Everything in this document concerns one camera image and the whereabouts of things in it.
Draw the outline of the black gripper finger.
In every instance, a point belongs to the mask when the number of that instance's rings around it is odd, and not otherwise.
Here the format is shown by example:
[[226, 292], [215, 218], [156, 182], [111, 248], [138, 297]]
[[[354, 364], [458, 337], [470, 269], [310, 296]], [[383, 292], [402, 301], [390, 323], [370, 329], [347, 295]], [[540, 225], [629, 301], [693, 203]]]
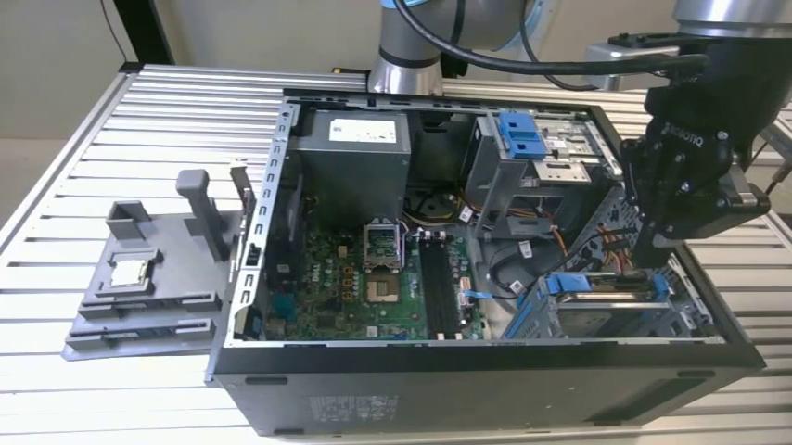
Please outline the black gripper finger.
[[625, 140], [620, 154], [626, 199], [637, 207], [641, 222], [632, 259], [640, 268], [660, 268], [680, 244], [672, 204], [680, 189], [683, 154], [645, 139]]
[[665, 216], [665, 237], [704, 239], [765, 215], [771, 210], [767, 193], [747, 179], [739, 164], [692, 193], [673, 197]]

